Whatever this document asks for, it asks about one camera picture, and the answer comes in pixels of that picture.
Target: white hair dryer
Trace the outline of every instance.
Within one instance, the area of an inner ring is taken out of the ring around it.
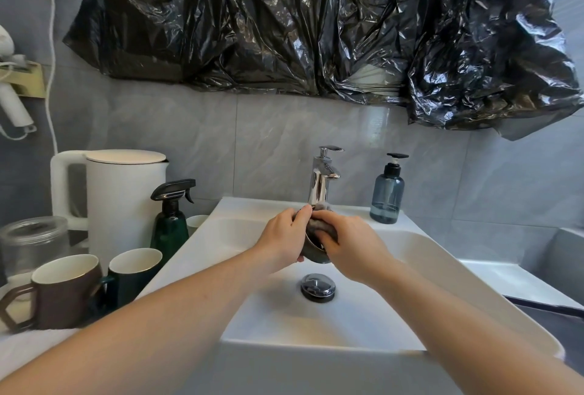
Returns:
[[[6,29],[0,26],[0,66],[8,66],[9,68],[6,75],[0,76],[0,107],[4,109],[4,112],[6,112],[12,125],[14,125],[14,127],[22,127],[25,132],[22,137],[11,138],[6,135],[2,127],[0,127],[0,133],[11,140],[21,140],[27,134],[36,131],[33,119],[25,109],[22,101],[20,101],[20,98],[18,98],[18,94],[14,88],[10,83],[2,81],[10,75],[14,66],[21,66],[22,64],[26,67],[24,57],[21,55],[14,55],[14,41],[12,41],[12,38]]]

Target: sink basin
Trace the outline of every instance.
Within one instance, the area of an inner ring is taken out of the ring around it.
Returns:
[[[268,219],[285,208],[301,206],[223,198],[142,295],[248,249]],[[398,223],[384,225],[370,219],[367,208],[333,209],[361,216],[396,258],[509,326],[544,353],[563,358],[564,350],[551,334],[476,277],[403,213]],[[299,281],[309,273],[325,274],[336,283],[332,301],[314,303],[300,293]],[[274,369],[274,360],[290,362],[291,367]],[[303,375],[302,383],[298,372]],[[423,382],[411,378],[413,373],[423,374]],[[361,392],[363,386],[354,386],[352,381],[366,375],[367,393],[386,393],[388,387],[394,388],[392,393],[426,393],[430,388],[432,393],[459,393],[425,353],[418,337],[375,291],[348,280],[332,264],[305,260],[269,276],[245,300],[216,350],[193,370],[185,393],[348,394]]]

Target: forearm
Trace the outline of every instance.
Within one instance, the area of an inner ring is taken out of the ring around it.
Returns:
[[[272,268],[251,249],[172,283],[17,370],[0,393],[171,393],[169,384],[180,385]]]
[[[397,260],[371,287],[468,395],[584,393],[584,379],[562,362]]]

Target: soap dispenser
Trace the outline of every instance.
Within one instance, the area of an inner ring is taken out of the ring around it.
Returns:
[[[166,264],[189,239],[185,214],[179,210],[179,200],[186,196],[186,199],[192,203],[190,188],[195,185],[193,179],[171,181],[158,186],[152,192],[151,200],[162,201],[162,212],[154,220],[150,243],[152,249],[162,252],[161,265]]]
[[[387,163],[383,173],[375,180],[369,215],[376,222],[393,224],[398,220],[399,207],[405,187],[403,178],[399,176],[401,167],[399,167],[398,160],[408,158],[409,155],[392,153],[387,155],[391,157],[391,161]]]

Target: electric kettle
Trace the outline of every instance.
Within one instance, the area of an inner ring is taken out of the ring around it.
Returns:
[[[87,218],[69,208],[68,167],[85,164]],[[103,270],[118,254],[150,246],[152,227],[161,211],[150,195],[166,182],[166,156],[158,152],[109,149],[65,151],[51,159],[53,215],[66,218],[70,230],[89,232],[89,252]]]

